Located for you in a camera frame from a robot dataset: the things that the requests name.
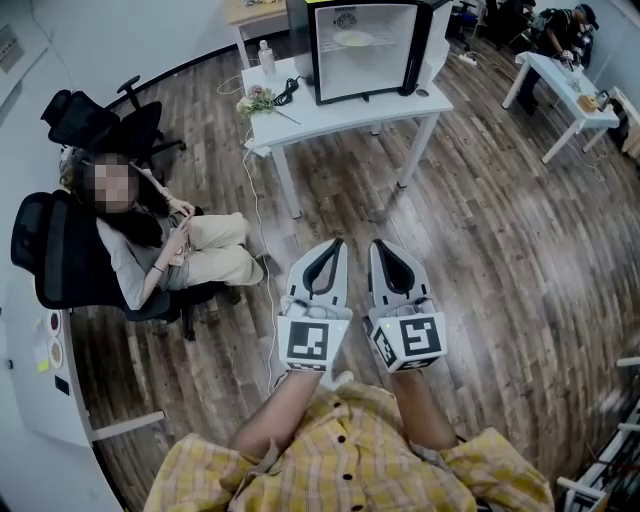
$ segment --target black cable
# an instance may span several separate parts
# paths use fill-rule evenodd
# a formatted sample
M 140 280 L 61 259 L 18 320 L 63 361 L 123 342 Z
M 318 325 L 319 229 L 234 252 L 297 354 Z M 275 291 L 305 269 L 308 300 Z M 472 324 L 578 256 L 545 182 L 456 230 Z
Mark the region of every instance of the black cable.
M 293 93 L 298 90 L 298 87 L 300 87 L 298 85 L 298 80 L 300 80 L 300 77 L 287 79 L 287 83 L 284 86 L 284 92 L 278 94 L 278 96 L 273 100 L 273 104 L 276 107 L 288 105 L 293 101 Z

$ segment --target cap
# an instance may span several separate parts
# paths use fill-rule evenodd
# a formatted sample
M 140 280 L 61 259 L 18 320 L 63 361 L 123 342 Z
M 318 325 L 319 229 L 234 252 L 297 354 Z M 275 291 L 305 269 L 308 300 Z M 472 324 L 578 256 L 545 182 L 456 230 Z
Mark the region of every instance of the cap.
M 587 4 L 580 4 L 578 7 L 580 7 L 584 11 L 584 15 L 587 17 L 589 25 L 593 25 L 593 28 L 598 30 L 600 26 L 596 22 L 596 13 L 593 12 L 593 9 Z

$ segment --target hand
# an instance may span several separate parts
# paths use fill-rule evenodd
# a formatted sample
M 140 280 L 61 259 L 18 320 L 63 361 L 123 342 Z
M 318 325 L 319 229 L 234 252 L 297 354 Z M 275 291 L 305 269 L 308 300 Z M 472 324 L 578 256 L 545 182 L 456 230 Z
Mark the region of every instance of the hand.
M 191 231 L 191 217 L 193 217 L 193 215 L 188 214 L 178 227 L 171 232 L 169 238 L 167 238 L 162 252 L 165 253 L 168 258 L 171 258 L 171 256 L 182 250 L 187 244 L 187 237 Z
M 179 211 L 185 217 L 193 216 L 193 214 L 196 212 L 196 207 L 188 201 L 183 201 L 182 199 L 176 199 L 175 197 L 172 197 L 167 202 L 169 203 L 169 206 L 171 206 L 171 208 Z

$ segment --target power strip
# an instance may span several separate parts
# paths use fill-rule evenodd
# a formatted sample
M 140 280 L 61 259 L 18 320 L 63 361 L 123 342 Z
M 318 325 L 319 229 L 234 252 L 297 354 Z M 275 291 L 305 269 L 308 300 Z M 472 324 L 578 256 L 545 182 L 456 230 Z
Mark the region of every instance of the power strip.
M 478 61 L 476 61 L 472 57 L 467 57 L 466 55 L 458 55 L 458 58 L 462 62 L 466 62 L 467 64 L 470 64 L 471 66 L 477 66 L 478 65 Z

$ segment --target water bottle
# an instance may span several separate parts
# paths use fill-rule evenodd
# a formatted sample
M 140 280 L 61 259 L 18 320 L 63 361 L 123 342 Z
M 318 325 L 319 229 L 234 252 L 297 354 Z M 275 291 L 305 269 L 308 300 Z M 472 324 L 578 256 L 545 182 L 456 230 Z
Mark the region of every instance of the water bottle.
M 273 58 L 273 50 L 267 46 L 267 42 L 263 39 L 260 41 L 260 51 L 258 52 L 262 71 L 266 76 L 276 74 L 276 61 Z

